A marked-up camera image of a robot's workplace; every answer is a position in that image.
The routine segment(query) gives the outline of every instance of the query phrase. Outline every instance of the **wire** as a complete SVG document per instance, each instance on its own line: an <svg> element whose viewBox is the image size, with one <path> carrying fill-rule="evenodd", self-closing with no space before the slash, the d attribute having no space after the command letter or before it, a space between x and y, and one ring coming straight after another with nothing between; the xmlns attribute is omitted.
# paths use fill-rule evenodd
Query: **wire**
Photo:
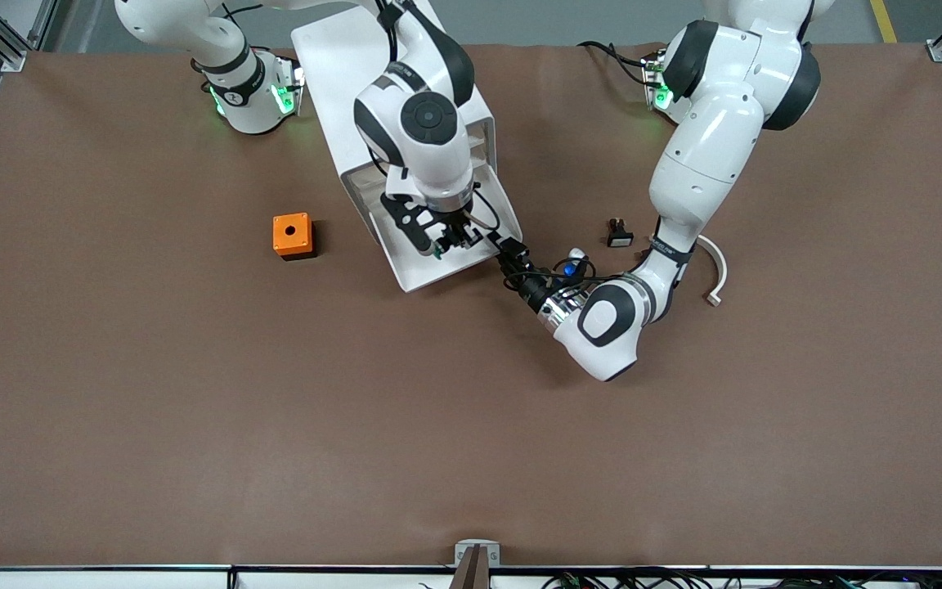
<svg viewBox="0 0 942 589"><path fill-rule="evenodd" d="M564 260L555 264L554 268L558 268L558 266L568 263L568 262L580 262L580 263L587 264L587 268L591 271L591 274L589 276L581 277L579 279L580 282L602 283L609 280L616 280L617 278L620 278L620 275L597 276L598 269L594 267L594 264L590 260L584 260L583 258L565 258ZM547 271L547 269L534 268L531 271L511 272L508 276L505 276L504 278L504 288L507 288L507 290L517 291L518 286L515 286L514 279L528 278L528 277L537 277L537 278L542 278L545 280L556 280L556 279L567 280L571 278L569 276L564 275L564 273L554 272L554 269L553 271ZM662 578L661 581L655 582L655 584L646 587L646 585L639 582L639 579L632 578L631 581L635 582L636 586L644 587L644 589L652 589L656 587L657 585L661 584L661 582L665 582L665 581L673 582L672 579L670 578ZM678 585L677 582L673 582L673 584L681 588L681 585Z"/></svg>
<svg viewBox="0 0 942 589"><path fill-rule="evenodd" d="M376 3L378 12L383 12L384 8L388 7L385 0L376 0ZM384 32L388 34L388 63L395 62L399 59L399 38L395 33L395 26L390 26Z"/></svg>
<svg viewBox="0 0 942 589"><path fill-rule="evenodd" d="M662 584L665 584L665 582L669 582L671 585L676 586L678 589L683 589L683 586L681 586L680 583L677 582L675 578L670 577L670 575L666 575L666 574L662 575L662 577L659 578L659 581L650 582L649 585L646 585L644 584L644 582L639 581L638 578L635 578L635 584L640 586L640 588L642 589L657 589L657 587L661 586Z"/></svg>
<svg viewBox="0 0 942 589"><path fill-rule="evenodd" d="M464 215L466 215L468 219L471 219L472 221L474 221L476 225L483 228L483 230L490 231L490 232L498 230L498 228L500 228L500 215L497 215L496 209L493 209L493 204L490 204L490 201L487 201L486 197L482 196L482 193L478 191L477 187L475 187L474 193L478 195L478 198L482 199L482 202L485 202L487 208L489 208L490 213L493 213L493 220L495 221L496 224L493 225L493 227L489 227L489 225L482 223L481 219L474 217L473 215L471 215L471 213L468 213L467 211L464 211Z"/></svg>
<svg viewBox="0 0 942 589"><path fill-rule="evenodd" d="M255 11L255 10L257 10L257 8L263 8L263 7L264 7L264 4L253 4L251 7L236 8L234 11L232 11L232 10L228 10L227 4L224 4L223 2L221 2L220 5L221 5L221 7L224 8L224 16L225 16L229 21L235 23L235 26L238 26L238 24L239 24L239 21L236 21L236 20L235 20L235 15L240 14L240 12Z"/></svg>
<svg viewBox="0 0 942 589"><path fill-rule="evenodd" d="M630 57L622 56L620 53L617 53L617 48L612 43L609 43L608 46L599 43L598 41L584 41L579 43L576 47L597 47L602 49L607 56L612 57L614 60L617 60L617 64L620 65L621 70L624 70L624 74L627 74L628 78L634 79L636 83L642 83L643 86L648 86L650 82L646 82L643 79L639 79L638 75L632 74L631 70L627 69L628 65L633 65L635 67L642 67L642 62L632 60Z"/></svg>
<svg viewBox="0 0 942 589"><path fill-rule="evenodd" d="M380 165L380 160L377 160L377 154L373 153L373 148L370 148L370 146L366 146L366 149L367 149L367 150L370 150L370 160L373 160L373 165L376 165L377 170L380 171L380 174L383 176L383 178L387 178L387 177L388 177L388 172L386 172L386 171L381 167L381 165Z"/></svg>
<svg viewBox="0 0 942 589"><path fill-rule="evenodd" d="M264 7L264 4L253 4L251 7L236 8L235 10L231 11L231 15L232 16L239 15L239 14L242 14L242 12L255 11L258 8L263 8L263 7Z"/></svg>
<svg viewBox="0 0 942 589"><path fill-rule="evenodd" d="M689 584L692 585L693 587L696 586L696 583L695 583L695 582L702 582L703 586L706 587L707 589L715 589L715 588L711 585L710 582L708 582L706 579L704 579L704 578L702 578L702 577L697 577L697 575L695 575L695 574L691 574L691 573L681 573L681 571L675 571L675 574L677 574L678 577L684 578L685 581L689 582Z"/></svg>
<svg viewBox="0 0 942 589"><path fill-rule="evenodd" d="M598 41L584 41L583 43L578 43L576 47L597 47L598 49L602 49L603 52L608 53L608 55L613 57L613 59L620 60L627 65L642 65L640 62L632 60L631 57L622 56L620 53L617 53L616 45L613 45L612 43L609 43L609 45L603 45Z"/></svg>

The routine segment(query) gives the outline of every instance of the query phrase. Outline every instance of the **table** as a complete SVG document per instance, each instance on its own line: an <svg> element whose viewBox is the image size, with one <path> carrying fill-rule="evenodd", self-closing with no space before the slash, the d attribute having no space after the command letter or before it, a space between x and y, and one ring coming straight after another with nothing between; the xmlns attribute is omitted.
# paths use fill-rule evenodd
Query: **table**
<svg viewBox="0 0 942 589"><path fill-rule="evenodd" d="M644 48L627 49L643 52ZM534 259L642 245L672 128L583 48L474 46ZM819 46L639 364L592 380L492 264L403 294L313 110L266 137L184 56L0 90L0 565L942 565L942 66ZM321 221L281 262L273 215Z"/></svg>

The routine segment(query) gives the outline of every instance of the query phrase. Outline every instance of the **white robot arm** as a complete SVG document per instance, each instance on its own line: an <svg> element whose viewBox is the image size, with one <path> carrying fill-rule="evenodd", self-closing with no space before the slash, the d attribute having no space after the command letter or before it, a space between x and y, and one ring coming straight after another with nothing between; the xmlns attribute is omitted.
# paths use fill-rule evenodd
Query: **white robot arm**
<svg viewBox="0 0 942 589"><path fill-rule="evenodd" d="M115 0L115 11L134 37L191 54L209 81L217 108L235 130L271 131L296 111L298 83L291 60L253 49L229 20L210 16L223 0Z"/></svg>
<svg viewBox="0 0 942 589"><path fill-rule="evenodd" d="M690 101L649 187L659 220L637 268L593 290L582 254L568 278L533 272L524 246L492 237L500 265L555 339L588 373L612 380L638 359L639 333L659 321L692 257L696 239L751 156L762 129L782 130L812 106L819 67L801 35L830 1L730 0L709 11L728 25L691 23L655 64L676 100Z"/></svg>
<svg viewBox="0 0 942 589"><path fill-rule="evenodd" d="M474 90L474 66L456 41L414 0L265 0L265 7L302 10L357 4L406 48L359 94L354 119L366 145L390 164L382 205L421 254L482 239L471 227L475 186L471 148L459 107ZM251 49L235 23L211 16L222 0L115 0L126 29L141 41L186 50L209 80L221 115L244 133L274 129L294 111L296 74L283 57ZM442 225L440 238L427 227Z"/></svg>

